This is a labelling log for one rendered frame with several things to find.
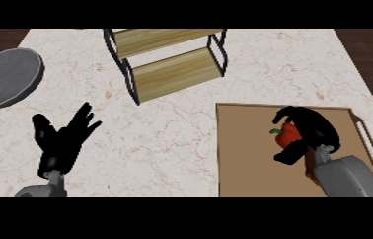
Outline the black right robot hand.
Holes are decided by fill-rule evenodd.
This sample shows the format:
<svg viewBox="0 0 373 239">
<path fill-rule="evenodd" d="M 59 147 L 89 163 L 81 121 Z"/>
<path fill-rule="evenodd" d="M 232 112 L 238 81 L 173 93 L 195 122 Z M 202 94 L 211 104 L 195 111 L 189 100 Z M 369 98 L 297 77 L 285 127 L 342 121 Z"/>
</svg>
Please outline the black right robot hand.
<svg viewBox="0 0 373 239">
<path fill-rule="evenodd" d="M 322 145 L 334 147 L 331 153 L 339 150 L 338 132 L 317 111 L 306 107 L 286 106 L 278 111 L 273 123 L 278 123 L 282 118 L 295 124 L 303 139 L 294 141 L 275 156 L 278 162 L 294 165 L 308 153 L 310 148 L 317 149 Z"/>
</svg>

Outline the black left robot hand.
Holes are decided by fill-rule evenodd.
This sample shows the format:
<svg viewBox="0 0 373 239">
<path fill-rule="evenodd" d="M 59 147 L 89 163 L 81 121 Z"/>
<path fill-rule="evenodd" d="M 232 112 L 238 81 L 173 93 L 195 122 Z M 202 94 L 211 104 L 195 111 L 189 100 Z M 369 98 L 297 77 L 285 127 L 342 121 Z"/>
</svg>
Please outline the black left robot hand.
<svg viewBox="0 0 373 239">
<path fill-rule="evenodd" d="M 34 138 L 43 150 L 39 168 L 42 178 L 46 179 L 52 171 L 59 171 L 62 175 L 71 171 L 83 143 L 102 125 L 102 121 L 90 123 L 92 119 L 90 103 L 83 104 L 61 130 L 55 129 L 43 114 L 33 115 Z"/>
</svg>

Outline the red bell pepper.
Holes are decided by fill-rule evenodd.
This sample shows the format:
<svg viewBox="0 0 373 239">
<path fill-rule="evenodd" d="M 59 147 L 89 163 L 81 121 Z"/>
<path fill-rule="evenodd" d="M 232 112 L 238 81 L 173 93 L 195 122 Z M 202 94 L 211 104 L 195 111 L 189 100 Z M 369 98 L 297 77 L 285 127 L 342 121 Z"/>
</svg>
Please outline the red bell pepper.
<svg viewBox="0 0 373 239">
<path fill-rule="evenodd" d="M 276 134 L 276 142 L 282 148 L 286 148 L 294 141 L 303 139 L 295 125 L 289 122 L 283 123 L 280 129 L 273 128 L 270 133 Z"/>
</svg>

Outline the brown wooden tray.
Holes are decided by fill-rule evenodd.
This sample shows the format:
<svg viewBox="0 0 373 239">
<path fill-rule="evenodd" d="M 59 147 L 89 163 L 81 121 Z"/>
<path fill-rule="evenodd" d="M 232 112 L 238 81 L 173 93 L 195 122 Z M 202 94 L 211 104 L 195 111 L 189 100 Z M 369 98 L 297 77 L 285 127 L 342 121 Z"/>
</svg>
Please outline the brown wooden tray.
<svg viewBox="0 0 373 239">
<path fill-rule="evenodd" d="M 288 166 L 275 161 L 282 148 L 272 129 L 279 105 L 219 104 L 217 157 L 221 196 L 317 196 L 320 186 L 306 176 L 306 163 Z M 334 158 L 357 156 L 373 170 L 373 139 L 363 119 L 348 108 L 314 109 L 334 125 L 341 149 Z"/>
</svg>

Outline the grey round plate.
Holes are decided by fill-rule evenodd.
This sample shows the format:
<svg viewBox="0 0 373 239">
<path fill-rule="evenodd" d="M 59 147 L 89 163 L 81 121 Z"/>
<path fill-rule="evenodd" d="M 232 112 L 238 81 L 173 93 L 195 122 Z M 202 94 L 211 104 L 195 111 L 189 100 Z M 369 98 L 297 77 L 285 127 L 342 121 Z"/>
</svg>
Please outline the grey round plate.
<svg viewBox="0 0 373 239">
<path fill-rule="evenodd" d="M 0 52 L 0 108 L 15 105 L 36 91 L 45 71 L 43 58 L 31 49 Z"/>
</svg>

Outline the wooden tiered shelf black frame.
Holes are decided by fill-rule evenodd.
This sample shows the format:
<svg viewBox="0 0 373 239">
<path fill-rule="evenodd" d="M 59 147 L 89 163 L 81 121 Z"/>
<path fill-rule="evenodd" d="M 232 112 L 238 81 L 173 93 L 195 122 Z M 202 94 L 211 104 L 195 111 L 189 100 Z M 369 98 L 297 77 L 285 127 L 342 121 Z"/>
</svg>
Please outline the wooden tiered shelf black frame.
<svg viewBox="0 0 373 239">
<path fill-rule="evenodd" d="M 108 51 L 137 105 L 223 77 L 227 68 L 226 29 L 104 29 Z M 129 58 L 207 37 L 207 46 L 132 67 Z"/>
</svg>

